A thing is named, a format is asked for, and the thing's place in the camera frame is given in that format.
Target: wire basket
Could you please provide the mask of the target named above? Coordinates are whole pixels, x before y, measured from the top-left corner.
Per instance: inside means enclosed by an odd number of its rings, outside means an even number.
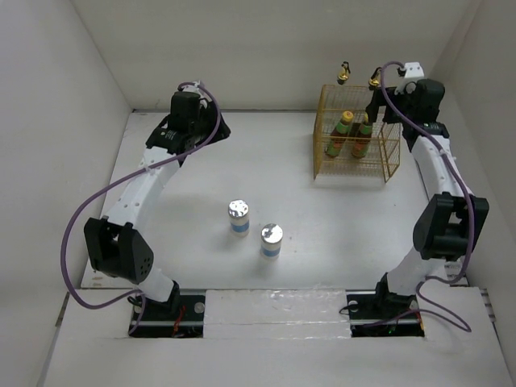
[[[381,108],[377,121],[372,126],[372,138],[365,157],[356,159],[352,149],[357,140],[356,130],[364,119],[365,107],[371,101],[372,92],[362,86],[324,85],[314,125],[314,179],[319,173],[347,174],[356,176],[378,176],[387,182],[400,165],[399,123],[383,123],[385,108]],[[335,125],[342,113],[349,110],[354,114],[351,134],[346,138],[337,157],[325,153]]]

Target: red wire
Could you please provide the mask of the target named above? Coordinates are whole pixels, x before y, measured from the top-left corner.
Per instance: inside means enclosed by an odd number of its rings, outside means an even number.
[[[175,336],[177,331],[179,331],[179,323],[181,322],[183,317],[185,317],[185,312],[186,312],[186,306],[183,305],[179,312],[179,317],[177,318],[176,322],[174,323],[174,331],[173,331],[172,336]]]

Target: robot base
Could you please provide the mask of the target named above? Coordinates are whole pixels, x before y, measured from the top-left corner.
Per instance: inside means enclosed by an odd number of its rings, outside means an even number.
[[[347,310],[349,314],[352,337],[424,337],[425,335],[422,324],[415,315],[408,315],[375,327],[365,327],[367,324],[386,320],[407,311],[403,305],[389,306],[389,308],[375,307],[377,301],[375,290],[350,290],[347,291],[346,298],[347,307],[343,310]]]
[[[188,339],[201,338],[206,301],[205,291],[181,291],[181,298],[175,310],[165,310],[160,307],[147,306],[141,322],[131,337],[139,338],[174,338]],[[132,313],[131,325],[134,326],[138,318],[139,307]]]

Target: black motor joint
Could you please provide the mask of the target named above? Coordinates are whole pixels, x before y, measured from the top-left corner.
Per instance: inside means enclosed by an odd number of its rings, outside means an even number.
[[[170,114],[154,129],[145,145],[167,149],[171,155],[187,152],[210,136],[217,123],[217,114],[214,102],[208,102],[204,107],[199,94],[177,91],[170,102]],[[209,144],[226,139],[230,133],[221,115],[218,130]]]

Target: white wall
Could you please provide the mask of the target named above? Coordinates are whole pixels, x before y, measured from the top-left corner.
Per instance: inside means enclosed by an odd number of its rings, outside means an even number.
[[[516,380],[516,2],[484,0],[472,21],[448,84],[455,90],[497,207],[489,214],[468,276],[489,291],[506,361]],[[472,169],[470,164],[461,165]],[[481,170],[470,171],[471,179]]]
[[[131,106],[148,109],[199,77],[226,108],[314,109],[343,60],[353,85],[392,59],[430,71],[470,2],[73,0]]]
[[[0,36],[0,385],[16,387],[39,377],[65,295],[60,238],[109,181],[130,109],[68,0],[0,0]],[[77,284],[85,260],[79,226]]]

